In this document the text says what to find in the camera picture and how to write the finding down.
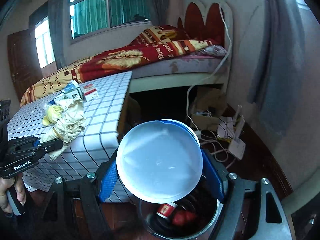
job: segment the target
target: plastic lid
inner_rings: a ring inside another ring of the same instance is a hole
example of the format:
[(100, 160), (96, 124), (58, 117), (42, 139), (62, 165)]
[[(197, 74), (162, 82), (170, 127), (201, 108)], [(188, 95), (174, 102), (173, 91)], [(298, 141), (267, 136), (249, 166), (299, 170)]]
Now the plastic lid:
[(151, 121), (131, 129), (117, 153), (123, 184), (152, 203), (177, 201), (189, 194), (202, 173), (202, 154), (192, 135), (172, 123)]

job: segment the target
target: blue gripper pad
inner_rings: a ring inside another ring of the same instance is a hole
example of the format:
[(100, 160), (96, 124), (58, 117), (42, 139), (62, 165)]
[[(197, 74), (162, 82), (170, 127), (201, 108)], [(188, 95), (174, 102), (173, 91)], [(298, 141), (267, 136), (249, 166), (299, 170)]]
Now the blue gripper pad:
[(112, 190), (116, 185), (117, 180), (118, 180), (118, 172), (117, 172), (116, 161), (113, 161), (113, 163), (109, 166), (105, 176), (101, 181), (101, 190), (99, 193), (99, 199), (101, 202), (104, 202), (107, 198), (110, 197)]
[(220, 178), (217, 170), (213, 166), (211, 161), (215, 160), (210, 160), (207, 156), (207, 154), (201, 149), (202, 152), (202, 157), (203, 157), (203, 169), (202, 173), (206, 177), (207, 185), (208, 188), (214, 198), (217, 198), (221, 203), (224, 201), (224, 188), (223, 188), (223, 182), (222, 179)]

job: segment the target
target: windowsill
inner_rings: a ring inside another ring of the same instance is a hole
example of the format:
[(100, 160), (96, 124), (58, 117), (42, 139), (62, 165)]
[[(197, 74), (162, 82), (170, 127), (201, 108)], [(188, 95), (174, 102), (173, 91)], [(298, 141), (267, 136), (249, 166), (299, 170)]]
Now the windowsill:
[(149, 24), (151, 24), (151, 21), (140, 21), (140, 22), (134, 22), (134, 23), (125, 23), (125, 24), (118, 25), (118, 26), (111, 27), (111, 28), (100, 29), (100, 30), (97, 30), (95, 32), (84, 34), (84, 35), (82, 35), (80, 37), (77, 37), (75, 39), (71, 39), (71, 44), (77, 43), (78, 41), (82, 41), (82, 40), (84, 40), (86, 38), (89, 38), (91, 36), (94, 36), (94, 35), (97, 35), (97, 34), (100, 34), (100, 33), (103, 33), (103, 32), (112, 31), (112, 30), (115, 30), (115, 29), (118, 29), (118, 28), (135, 26), (135, 25), (149, 25)]

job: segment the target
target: bolt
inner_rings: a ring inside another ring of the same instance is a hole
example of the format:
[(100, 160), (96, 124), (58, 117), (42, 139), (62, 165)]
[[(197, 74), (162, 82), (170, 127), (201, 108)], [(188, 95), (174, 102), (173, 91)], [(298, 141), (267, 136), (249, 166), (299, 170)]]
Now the bolt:
[(96, 174), (95, 174), (93, 171), (91, 171), (91, 172), (89, 172), (89, 173), (87, 174), (87, 178), (88, 178), (88, 179), (93, 179), (95, 176), (96, 176)]
[(238, 175), (235, 174), (235, 173), (233, 173), (233, 172), (229, 173), (228, 176), (229, 176), (230, 179), (236, 179), (236, 178), (238, 178)]
[(266, 184), (266, 185), (269, 184), (269, 180), (266, 179), (266, 178), (262, 178), (262, 179), (261, 179), (261, 182), (262, 182), (263, 184)]
[(61, 177), (57, 177), (55, 180), (54, 180), (55, 183), (57, 184), (60, 184), (62, 182), (62, 178)]

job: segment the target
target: blanket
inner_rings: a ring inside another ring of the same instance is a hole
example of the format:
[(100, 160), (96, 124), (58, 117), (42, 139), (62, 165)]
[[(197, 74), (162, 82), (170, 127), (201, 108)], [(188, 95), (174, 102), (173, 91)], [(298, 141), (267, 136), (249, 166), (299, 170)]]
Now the blanket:
[(127, 46), (77, 60), (43, 78), (27, 89), (20, 107), (62, 90), (72, 79), (83, 83), (217, 44), (212, 39), (190, 40), (184, 30), (170, 25), (153, 26)]

